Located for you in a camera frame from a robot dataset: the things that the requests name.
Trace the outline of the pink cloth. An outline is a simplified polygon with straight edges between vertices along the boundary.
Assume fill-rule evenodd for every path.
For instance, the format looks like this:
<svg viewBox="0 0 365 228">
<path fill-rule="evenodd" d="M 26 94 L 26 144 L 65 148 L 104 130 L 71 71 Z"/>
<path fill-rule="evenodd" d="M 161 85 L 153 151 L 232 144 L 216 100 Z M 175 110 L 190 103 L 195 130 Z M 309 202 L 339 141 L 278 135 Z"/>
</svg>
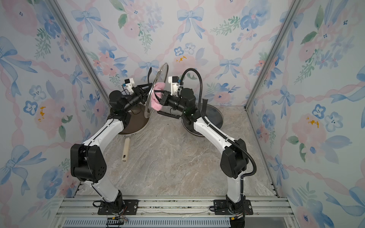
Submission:
<svg viewBox="0 0 365 228">
<path fill-rule="evenodd" d="M 163 93 L 156 92 L 156 90 L 164 90 L 164 88 L 165 88 L 164 82 L 157 82 L 155 84 L 154 91 L 151 95 L 151 107 L 156 111 L 160 111 L 163 107 L 159 102 L 159 99 L 162 97 Z"/>
</svg>

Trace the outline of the glass pot lid black handle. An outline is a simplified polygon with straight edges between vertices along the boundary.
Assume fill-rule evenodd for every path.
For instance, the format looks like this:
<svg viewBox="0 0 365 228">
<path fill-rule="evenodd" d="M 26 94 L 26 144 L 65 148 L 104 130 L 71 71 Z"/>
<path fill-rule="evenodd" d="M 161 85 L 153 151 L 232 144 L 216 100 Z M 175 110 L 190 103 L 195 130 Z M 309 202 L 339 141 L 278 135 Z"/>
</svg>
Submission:
<svg viewBox="0 0 365 228">
<path fill-rule="evenodd" d="M 221 129 L 223 126 L 223 115 L 220 110 L 208 104 L 207 99 L 202 100 L 202 108 L 202 112 L 205 115 L 205 118 L 209 120 L 212 124 L 214 124 L 218 129 Z M 191 114 L 182 116 L 182 125 L 189 133 L 198 137 L 203 137 L 203 135 L 197 132 L 193 126 L 194 120 L 197 120 L 200 117 L 201 114 L 198 110 L 198 104 L 196 104 L 196 108 Z"/>
</svg>

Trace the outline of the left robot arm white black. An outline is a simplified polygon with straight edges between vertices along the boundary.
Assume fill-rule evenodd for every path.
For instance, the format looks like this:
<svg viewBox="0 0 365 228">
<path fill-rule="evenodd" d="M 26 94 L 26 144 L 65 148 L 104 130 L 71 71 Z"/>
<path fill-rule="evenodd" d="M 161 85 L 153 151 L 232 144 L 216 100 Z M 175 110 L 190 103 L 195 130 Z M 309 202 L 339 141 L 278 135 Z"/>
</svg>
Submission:
<svg viewBox="0 0 365 228">
<path fill-rule="evenodd" d="M 121 214 L 125 203 L 120 190 L 106 177 L 107 164 L 103 152 L 115 136 L 130 123 L 130 111 L 140 103 L 145 103 L 152 84 L 132 87 L 130 95 L 115 90 L 109 95 L 111 105 L 106 123 L 82 144 L 74 144 L 70 149 L 71 175 L 93 188 L 101 197 L 94 207 Z"/>
</svg>

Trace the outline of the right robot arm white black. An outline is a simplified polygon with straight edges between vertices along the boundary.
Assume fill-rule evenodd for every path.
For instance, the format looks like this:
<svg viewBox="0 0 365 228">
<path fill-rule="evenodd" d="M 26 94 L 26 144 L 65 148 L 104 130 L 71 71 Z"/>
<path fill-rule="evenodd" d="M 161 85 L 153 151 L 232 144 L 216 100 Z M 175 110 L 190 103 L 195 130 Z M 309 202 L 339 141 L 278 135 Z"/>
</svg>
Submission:
<svg viewBox="0 0 365 228">
<path fill-rule="evenodd" d="M 216 127 L 205 116 L 199 104 L 195 103 L 196 97 L 191 89 L 184 88 L 179 96 L 172 95 L 165 90 L 155 90 L 154 95 L 159 104 L 181 112 L 181 118 L 219 151 L 221 154 L 220 168 L 227 176 L 228 182 L 227 205 L 224 209 L 231 214 L 244 214 L 243 178 L 250 162 L 245 142 L 242 139 L 235 140 L 229 137 Z"/>
</svg>

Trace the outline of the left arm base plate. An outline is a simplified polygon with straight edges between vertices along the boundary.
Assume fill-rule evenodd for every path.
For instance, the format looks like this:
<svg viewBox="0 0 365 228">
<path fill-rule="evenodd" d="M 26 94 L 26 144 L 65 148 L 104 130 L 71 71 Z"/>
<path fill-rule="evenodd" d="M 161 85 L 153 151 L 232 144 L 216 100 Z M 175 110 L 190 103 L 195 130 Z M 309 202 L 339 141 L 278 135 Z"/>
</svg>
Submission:
<svg viewBox="0 0 365 228">
<path fill-rule="evenodd" d="M 137 199 L 124 199 L 122 206 L 117 209 L 115 206 L 107 206 L 106 202 L 100 204 L 98 207 L 98 215 L 108 216 L 122 216 L 122 215 L 136 215 L 138 209 L 139 200 Z"/>
</svg>

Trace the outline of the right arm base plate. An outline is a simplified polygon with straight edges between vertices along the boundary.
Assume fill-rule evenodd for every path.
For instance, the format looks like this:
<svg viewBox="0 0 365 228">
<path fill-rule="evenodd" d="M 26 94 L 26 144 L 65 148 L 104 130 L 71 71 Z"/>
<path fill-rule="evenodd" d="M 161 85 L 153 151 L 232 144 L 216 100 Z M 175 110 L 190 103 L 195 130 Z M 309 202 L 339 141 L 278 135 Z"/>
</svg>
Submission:
<svg viewBox="0 0 365 228">
<path fill-rule="evenodd" d="M 243 199 L 238 203 L 233 203 L 229 199 L 215 199 L 209 210 L 214 212 L 215 215 L 253 215 L 251 201 L 248 199 Z"/>
</svg>

